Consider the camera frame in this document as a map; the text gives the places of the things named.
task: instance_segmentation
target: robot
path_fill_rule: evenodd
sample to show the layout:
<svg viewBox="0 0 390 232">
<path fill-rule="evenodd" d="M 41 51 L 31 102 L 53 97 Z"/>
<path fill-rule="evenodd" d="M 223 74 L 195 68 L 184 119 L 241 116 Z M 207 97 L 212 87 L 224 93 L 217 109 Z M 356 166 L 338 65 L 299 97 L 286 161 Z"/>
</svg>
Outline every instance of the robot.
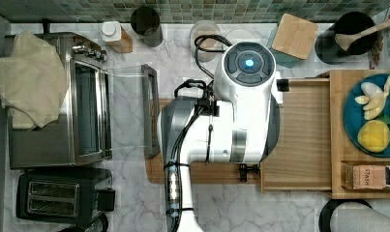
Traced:
<svg viewBox="0 0 390 232">
<path fill-rule="evenodd" d="M 194 161 L 260 163 L 275 148 L 280 110 L 272 95 L 276 62 L 259 43 L 224 52 L 215 78 L 188 80 L 201 98 L 177 96 L 161 111 L 157 132 L 165 163 L 168 232 L 203 231 L 195 220 L 190 180 Z"/>
</svg>

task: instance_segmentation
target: cloth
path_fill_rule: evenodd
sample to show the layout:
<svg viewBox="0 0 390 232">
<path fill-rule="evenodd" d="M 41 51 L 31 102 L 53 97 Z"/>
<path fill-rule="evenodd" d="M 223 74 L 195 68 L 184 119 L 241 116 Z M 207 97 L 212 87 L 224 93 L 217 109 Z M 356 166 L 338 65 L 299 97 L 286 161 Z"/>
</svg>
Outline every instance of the cloth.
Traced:
<svg viewBox="0 0 390 232">
<path fill-rule="evenodd" d="M 54 46 L 31 32 L 15 37 L 11 57 L 0 59 L 0 96 L 13 128 L 42 128 L 58 119 L 68 78 Z"/>
</svg>

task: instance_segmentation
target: lemon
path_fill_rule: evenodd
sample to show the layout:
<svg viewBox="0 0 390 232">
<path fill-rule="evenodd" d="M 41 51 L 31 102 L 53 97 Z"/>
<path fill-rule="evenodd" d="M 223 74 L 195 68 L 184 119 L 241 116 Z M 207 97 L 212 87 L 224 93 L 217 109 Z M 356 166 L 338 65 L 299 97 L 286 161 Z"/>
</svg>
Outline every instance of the lemon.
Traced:
<svg viewBox="0 0 390 232">
<path fill-rule="evenodd" d="M 370 152 L 384 151 L 390 143 L 390 129 L 379 120 L 372 120 L 364 124 L 358 132 L 358 142 Z"/>
</svg>

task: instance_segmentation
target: black mug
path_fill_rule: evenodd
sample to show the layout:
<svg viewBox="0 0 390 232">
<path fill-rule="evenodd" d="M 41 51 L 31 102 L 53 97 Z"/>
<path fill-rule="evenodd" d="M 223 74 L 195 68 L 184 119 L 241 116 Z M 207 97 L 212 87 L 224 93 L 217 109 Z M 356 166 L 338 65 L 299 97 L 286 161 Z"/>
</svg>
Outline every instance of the black mug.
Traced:
<svg viewBox="0 0 390 232">
<path fill-rule="evenodd" d="M 343 50 L 337 43 L 336 34 L 353 35 L 374 25 L 373 20 L 366 14 L 359 12 L 344 14 L 334 25 L 317 37 L 315 54 L 322 62 L 329 65 L 341 64 L 350 55 L 364 54 L 371 50 L 376 43 L 376 32 L 353 42 L 347 51 Z"/>
<path fill-rule="evenodd" d="M 146 45 L 155 47 L 164 40 L 161 19 L 159 14 L 152 8 L 137 8 L 132 13 L 131 24 L 134 31 L 143 38 L 143 42 Z"/>
</svg>

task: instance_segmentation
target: paper towel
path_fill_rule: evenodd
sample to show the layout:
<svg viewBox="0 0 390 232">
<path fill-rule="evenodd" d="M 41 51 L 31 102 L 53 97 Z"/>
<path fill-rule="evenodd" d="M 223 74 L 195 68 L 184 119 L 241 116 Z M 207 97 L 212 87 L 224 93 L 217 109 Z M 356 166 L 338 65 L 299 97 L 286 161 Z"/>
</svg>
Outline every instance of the paper towel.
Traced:
<svg viewBox="0 0 390 232">
<path fill-rule="evenodd" d="M 356 202 L 346 202 L 333 212 L 332 232 L 390 232 L 390 217 Z"/>
</svg>

